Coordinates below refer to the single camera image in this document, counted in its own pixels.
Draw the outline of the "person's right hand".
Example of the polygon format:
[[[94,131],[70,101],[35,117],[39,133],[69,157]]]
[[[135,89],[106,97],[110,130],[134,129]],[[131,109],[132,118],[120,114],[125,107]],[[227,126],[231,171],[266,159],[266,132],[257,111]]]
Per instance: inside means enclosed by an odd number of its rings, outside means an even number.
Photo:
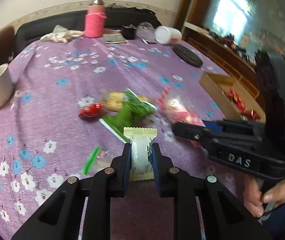
[[[275,202],[277,207],[285,203],[285,180],[276,184],[266,193],[262,193],[259,190],[256,178],[245,175],[243,202],[254,217],[261,217],[264,213],[263,204]]]

